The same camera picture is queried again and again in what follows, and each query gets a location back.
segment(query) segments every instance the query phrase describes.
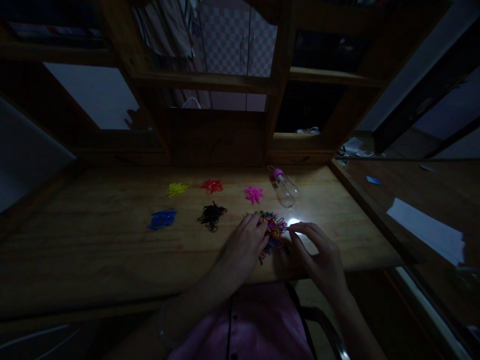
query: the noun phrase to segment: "wooden desk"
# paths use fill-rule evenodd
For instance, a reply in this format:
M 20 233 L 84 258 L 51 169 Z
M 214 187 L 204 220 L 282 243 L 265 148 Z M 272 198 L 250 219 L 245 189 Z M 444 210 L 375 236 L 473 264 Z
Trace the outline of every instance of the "wooden desk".
M 315 222 L 342 251 L 347 271 L 390 267 L 402 260 L 327 167 L 284 166 L 302 198 L 280 206 L 264 168 L 90 168 L 54 196 L 0 245 L 0 319 L 141 302 L 182 291 L 203 276 L 245 212 L 277 212 L 289 223 Z M 224 191 L 207 195 L 204 180 Z M 167 198 L 172 182 L 192 183 Z M 260 186 L 265 198 L 243 195 Z M 197 222 L 203 206 L 228 209 L 218 231 Z M 173 226 L 147 228 L 151 213 L 175 208 Z M 302 238 L 309 251 L 315 247 Z M 268 256 L 250 283 L 306 277 L 294 253 Z
M 436 172 L 422 170 L 426 164 Z M 421 212 L 463 233 L 465 264 L 480 267 L 480 161 L 351 160 L 348 173 L 386 212 L 399 198 Z M 381 181 L 368 183 L 365 176 Z M 480 327 L 480 304 L 458 290 L 447 278 L 453 269 L 447 260 L 404 229 L 425 262 L 413 266 L 440 305 L 464 325 Z

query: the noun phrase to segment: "paper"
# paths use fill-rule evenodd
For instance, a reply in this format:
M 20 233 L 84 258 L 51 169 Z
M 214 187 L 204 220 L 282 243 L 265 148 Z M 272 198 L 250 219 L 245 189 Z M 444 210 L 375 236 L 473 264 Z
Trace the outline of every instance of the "paper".
M 374 153 L 368 153 L 367 151 L 363 151 L 360 147 L 363 145 L 363 141 L 357 139 L 356 137 L 352 137 L 346 143 L 343 144 L 341 150 L 345 152 L 342 156 L 359 156 L 362 158 L 371 157 Z
M 380 180 L 374 178 L 374 177 L 371 177 L 371 176 L 366 176 L 366 180 L 369 182 L 369 183 L 372 183 L 372 184 L 376 184 L 376 185 L 380 185 Z
M 463 234 L 435 220 L 406 202 L 395 198 L 386 212 L 400 225 L 422 240 L 450 263 L 458 266 L 464 262 Z
M 425 165 L 420 165 L 420 168 L 422 168 L 423 170 L 429 171 L 431 173 L 435 172 L 435 170 L 433 170 L 431 167 L 428 167 L 428 166 L 425 166 Z

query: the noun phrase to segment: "plastic bottle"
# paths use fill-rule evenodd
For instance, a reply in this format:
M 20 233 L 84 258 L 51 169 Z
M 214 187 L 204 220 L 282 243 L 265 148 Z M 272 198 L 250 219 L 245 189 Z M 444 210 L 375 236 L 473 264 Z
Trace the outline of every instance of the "plastic bottle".
M 279 169 L 269 166 L 268 169 L 272 171 L 273 177 L 278 184 L 278 189 L 275 189 L 276 196 L 280 205 L 284 208 L 290 209 L 295 206 L 296 200 L 300 199 L 300 190 L 293 182 Z

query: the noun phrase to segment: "white wall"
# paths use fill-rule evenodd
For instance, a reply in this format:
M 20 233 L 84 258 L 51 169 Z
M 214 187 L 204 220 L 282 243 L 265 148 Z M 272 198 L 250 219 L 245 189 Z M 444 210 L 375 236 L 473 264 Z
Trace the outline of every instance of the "white wall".
M 100 129 L 129 129 L 127 110 L 139 105 L 117 68 L 44 64 Z
M 480 127 L 433 157 L 434 159 L 480 159 Z
M 478 0 L 456 0 L 373 105 L 357 130 L 374 131 L 479 15 Z
M 0 97 L 0 212 L 75 156 Z
M 480 116 L 480 66 L 466 83 L 453 89 L 413 126 L 433 137 L 445 140 Z

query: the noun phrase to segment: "person's left hand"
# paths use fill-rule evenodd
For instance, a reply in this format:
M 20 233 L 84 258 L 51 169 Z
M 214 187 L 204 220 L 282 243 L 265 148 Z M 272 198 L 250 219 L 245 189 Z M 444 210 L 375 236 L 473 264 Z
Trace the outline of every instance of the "person's left hand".
M 259 214 L 246 215 L 225 244 L 225 250 L 215 268 L 232 290 L 237 290 L 248 279 L 269 241 L 265 235 L 267 224 Z

